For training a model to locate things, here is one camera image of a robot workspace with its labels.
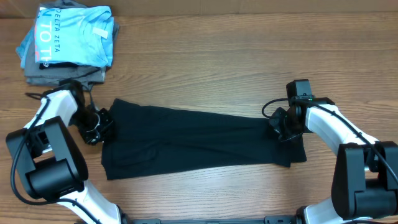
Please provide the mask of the black t-shirt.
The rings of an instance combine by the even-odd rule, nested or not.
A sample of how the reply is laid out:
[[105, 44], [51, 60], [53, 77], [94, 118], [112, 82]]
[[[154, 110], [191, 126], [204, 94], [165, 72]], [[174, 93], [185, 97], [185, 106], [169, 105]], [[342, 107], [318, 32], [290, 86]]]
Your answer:
[[303, 140], [283, 141], [268, 119], [141, 106], [116, 99], [114, 138], [103, 143], [109, 180], [251, 164], [307, 160]]

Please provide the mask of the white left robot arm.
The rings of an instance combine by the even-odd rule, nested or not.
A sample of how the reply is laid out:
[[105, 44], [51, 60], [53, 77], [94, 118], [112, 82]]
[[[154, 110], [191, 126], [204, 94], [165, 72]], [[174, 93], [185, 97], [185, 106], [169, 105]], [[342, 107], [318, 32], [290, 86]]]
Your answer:
[[76, 126], [89, 145], [110, 140], [115, 123], [109, 111], [86, 105], [77, 80], [28, 96], [40, 100], [39, 110], [23, 128], [6, 136], [14, 195], [28, 205], [62, 205], [85, 223], [129, 223], [122, 209], [89, 180], [83, 154], [68, 131]]

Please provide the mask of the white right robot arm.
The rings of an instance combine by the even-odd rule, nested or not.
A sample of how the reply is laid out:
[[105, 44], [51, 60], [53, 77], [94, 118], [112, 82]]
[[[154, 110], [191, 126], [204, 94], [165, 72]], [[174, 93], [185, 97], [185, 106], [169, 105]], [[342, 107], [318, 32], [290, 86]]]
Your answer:
[[277, 108], [269, 124], [282, 142], [317, 134], [336, 155], [329, 198], [295, 215], [265, 223], [378, 223], [397, 215], [397, 144], [379, 141], [345, 118], [329, 98], [317, 98], [307, 79], [286, 86], [288, 110]]

